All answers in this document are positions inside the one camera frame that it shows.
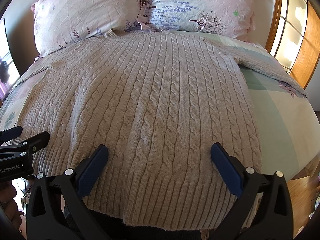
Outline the person's left hand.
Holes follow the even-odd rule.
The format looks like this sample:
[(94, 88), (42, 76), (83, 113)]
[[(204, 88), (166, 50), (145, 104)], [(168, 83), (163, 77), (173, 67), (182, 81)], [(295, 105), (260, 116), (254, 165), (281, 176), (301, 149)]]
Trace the person's left hand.
[(4, 212), (8, 219), (12, 222), (14, 228), (19, 229), (22, 224), (22, 220), (18, 211), (17, 204), (14, 201), (16, 194), (17, 191), (12, 185), (11, 180), (1, 183), (0, 200), (4, 208)]

